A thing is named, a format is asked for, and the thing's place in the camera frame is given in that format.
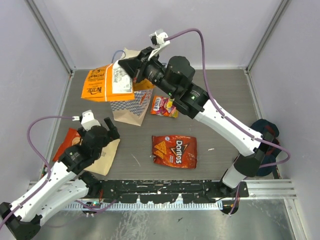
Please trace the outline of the orange chips bag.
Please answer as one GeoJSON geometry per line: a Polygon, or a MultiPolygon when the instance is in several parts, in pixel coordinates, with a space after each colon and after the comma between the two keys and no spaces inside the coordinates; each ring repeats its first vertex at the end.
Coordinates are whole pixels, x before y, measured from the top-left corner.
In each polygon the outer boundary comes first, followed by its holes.
{"type": "Polygon", "coordinates": [[[84,80],[81,98],[93,102],[134,100],[132,79],[117,62],[92,69],[84,80]]]}

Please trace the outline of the colourful candy bag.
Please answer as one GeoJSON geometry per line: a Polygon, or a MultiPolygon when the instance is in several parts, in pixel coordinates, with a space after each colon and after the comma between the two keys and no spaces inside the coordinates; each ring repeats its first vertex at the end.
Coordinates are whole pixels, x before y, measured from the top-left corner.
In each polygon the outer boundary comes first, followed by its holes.
{"type": "Polygon", "coordinates": [[[178,110],[173,105],[173,99],[155,95],[152,101],[150,113],[152,115],[177,118],[178,110]]]}

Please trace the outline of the red Doritos bag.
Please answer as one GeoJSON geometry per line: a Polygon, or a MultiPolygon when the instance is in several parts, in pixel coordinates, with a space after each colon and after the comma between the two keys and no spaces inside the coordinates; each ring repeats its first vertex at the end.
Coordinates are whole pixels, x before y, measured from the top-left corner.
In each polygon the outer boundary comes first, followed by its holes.
{"type": "Polygon", "coordinates": [[[198,163],[198,143],[193,136],[164,135],[151,137],[153,162],[179,169],[195,169],[198,163]]]}

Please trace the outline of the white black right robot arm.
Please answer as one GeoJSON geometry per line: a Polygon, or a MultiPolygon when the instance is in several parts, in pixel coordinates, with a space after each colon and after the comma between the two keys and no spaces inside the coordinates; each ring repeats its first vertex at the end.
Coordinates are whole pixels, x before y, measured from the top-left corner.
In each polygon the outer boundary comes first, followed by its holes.
{"type": "Polygon", "coordinates": [[[163,66],[158,57],[151,55],[152,51],[152,47],[147,47],[137,56],[119,60],[118,64],[134,82],[149,80],[173,98],[173,105],[181,114],[210,127],[238,150],[238,158],[219,184],[220,193],[231,197],[241,181],[256,176],[274,146],[273,136],[255,131],[223,112],[215,100],[210,100],[206,90],[192,82],[195,69],[184,56],[173,56],[163,66]]]}

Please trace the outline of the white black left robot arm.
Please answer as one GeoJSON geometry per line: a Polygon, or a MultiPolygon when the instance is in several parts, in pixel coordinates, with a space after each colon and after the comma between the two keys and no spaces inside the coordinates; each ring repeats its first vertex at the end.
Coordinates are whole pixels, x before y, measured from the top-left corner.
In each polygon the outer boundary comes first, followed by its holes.
{"type": "Polygon", "coordinates": [[[102,126],[93,116],[83,114],[73,120],[81,122],[82,139],[65,149],[47,174],[19,199],[0,205],[2,226],[17,240],[31,240],[46,221],[77,199],[99,195],[101,182],[85,169],[101,157],[102,150],[120,138],[117,127],[108,117],[102,126]]]}

